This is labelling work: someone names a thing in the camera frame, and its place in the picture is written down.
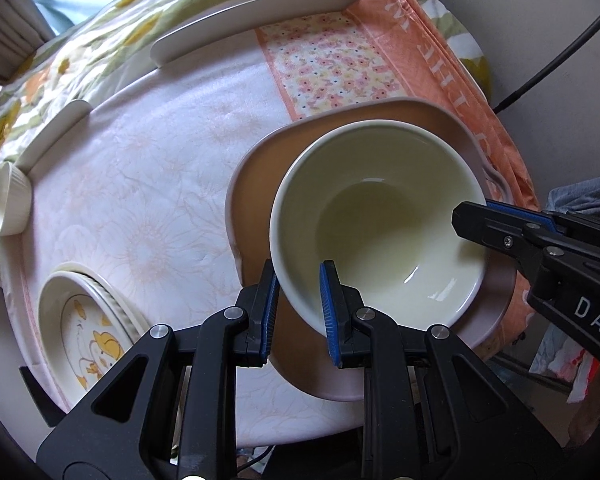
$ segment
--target tray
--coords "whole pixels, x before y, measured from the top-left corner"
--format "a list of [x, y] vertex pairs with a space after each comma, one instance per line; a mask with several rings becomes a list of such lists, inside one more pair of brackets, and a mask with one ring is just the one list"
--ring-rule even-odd
[[[474, 136], [442, 108], [413, 98], [353, 105], [280, 128], [244, 157], [229, 186], [225, 218], [238, 275], [243, 284], [258, 281], [269, 253], [269, 219], [278, 186], [300, 153], [315, 139], [343, 124], [368, 119], [405, 121], [436, 134], [451, 145], [474, 172], [485, 197], [494, 193], [511, 203], [509, 186], [487, 161]], [[488, 338], [509, 306], [516, 281], [515, 266], [506, 256], [490, 253], [478, 295], [453, 329], [471, 348]], [[271, 362], [293, 386], [329, 400], [363, 398], [361, 369], [333, 367], [325, 338], [307, 325], [280, 294]]]

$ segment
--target flower pattern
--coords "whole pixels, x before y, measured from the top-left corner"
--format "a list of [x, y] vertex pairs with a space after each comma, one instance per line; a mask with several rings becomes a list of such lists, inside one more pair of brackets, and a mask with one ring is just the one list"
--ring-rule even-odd
[[267, 25], [256, 33], [294, 118], [411, 95], [362, 27], [342, 12]]

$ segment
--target gray cloth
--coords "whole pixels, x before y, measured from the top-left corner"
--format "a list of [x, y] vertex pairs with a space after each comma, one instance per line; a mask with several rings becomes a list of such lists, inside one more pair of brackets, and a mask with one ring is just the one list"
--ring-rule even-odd
[[600, 218], [600, 177], [552, 189], [545, 209]]

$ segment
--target stack of plates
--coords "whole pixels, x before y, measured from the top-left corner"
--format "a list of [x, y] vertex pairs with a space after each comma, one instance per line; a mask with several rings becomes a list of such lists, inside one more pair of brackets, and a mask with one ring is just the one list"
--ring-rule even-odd
[[46, 362], [71, 407], [149, 330], [103, 277], [74, 262], [46, 280], [37, 321]]

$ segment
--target clothes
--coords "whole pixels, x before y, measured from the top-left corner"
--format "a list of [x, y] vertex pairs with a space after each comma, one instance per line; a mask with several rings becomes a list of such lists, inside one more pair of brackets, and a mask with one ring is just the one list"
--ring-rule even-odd
[[[546, 209], [560, 213], [581, 213], [600, 218], [600, 177], [549, 192]], [[549, 325], [536, 357], [529, 368], [534, 374], [554, 373], [573, 382], [567, 402], [581, 402], [600, 363], [573, 339], [554, 325]]]

